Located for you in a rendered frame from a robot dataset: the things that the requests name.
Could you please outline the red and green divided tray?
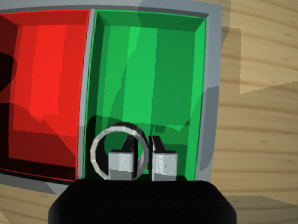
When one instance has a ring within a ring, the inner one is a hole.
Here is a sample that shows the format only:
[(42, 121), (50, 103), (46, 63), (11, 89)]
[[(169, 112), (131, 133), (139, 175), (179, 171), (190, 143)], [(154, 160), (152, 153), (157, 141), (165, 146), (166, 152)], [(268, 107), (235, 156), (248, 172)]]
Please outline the red and green divided tray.
[(90, 149), (117, 122), (176, 151), (177, 181), (210, 182), (220, 63), (220, 4), (0, 0), (0, 184), (103, 179)]

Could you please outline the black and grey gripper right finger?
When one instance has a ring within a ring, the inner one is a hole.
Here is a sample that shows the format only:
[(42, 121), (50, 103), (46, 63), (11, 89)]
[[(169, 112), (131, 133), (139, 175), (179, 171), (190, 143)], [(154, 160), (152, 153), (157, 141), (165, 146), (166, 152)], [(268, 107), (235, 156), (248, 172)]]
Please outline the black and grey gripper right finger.
[(177, 181), (176, 151), (167, 151), (160, 136), (148, 136), (149, 179), (152, 181)]

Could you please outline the steel bushing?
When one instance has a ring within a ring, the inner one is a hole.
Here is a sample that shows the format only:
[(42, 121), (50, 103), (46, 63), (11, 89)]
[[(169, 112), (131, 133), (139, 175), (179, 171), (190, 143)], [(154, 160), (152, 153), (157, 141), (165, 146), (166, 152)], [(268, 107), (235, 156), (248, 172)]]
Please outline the steel bushing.
[[(109, 157), (107, 156), (104, 149), (104, 141), (107, 134), (113, 131), (124, 131), (132, 134), (138, 141), (140, 141), (143, 148), (143, 153), (138, 159), (137, 178), (145, 171), (149, 162), (149, 148), (148, 140), (145, 133), (135, 124), (130, 122), (117, 122), (110, 125), (94, 139), (90, 149), (91, 162), (95, 171), (105, 180), (109, 180), (108, 165)], [(137, 178), (134, 178), (136, 180)]]

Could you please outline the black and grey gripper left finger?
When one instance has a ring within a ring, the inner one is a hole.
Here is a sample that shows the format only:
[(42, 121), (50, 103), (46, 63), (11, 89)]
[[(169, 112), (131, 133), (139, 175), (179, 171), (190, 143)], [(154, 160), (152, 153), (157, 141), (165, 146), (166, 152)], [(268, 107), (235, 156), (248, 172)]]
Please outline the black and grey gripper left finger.
[(129, 180), (137, 178), (138, 140), (128, 135), (120, 150), (109, 152), (109, 180)]

